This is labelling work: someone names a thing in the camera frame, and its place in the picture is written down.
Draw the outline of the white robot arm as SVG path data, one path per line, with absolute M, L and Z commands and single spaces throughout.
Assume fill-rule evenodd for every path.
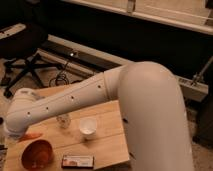
M 132 171 L 194 171 L 178 80 L 150 61 L 104 71 L 49 97 L 19 89 L 3 124 L 4 135 L 19 140 L 33 124 L 111 100 L 119 103 Z

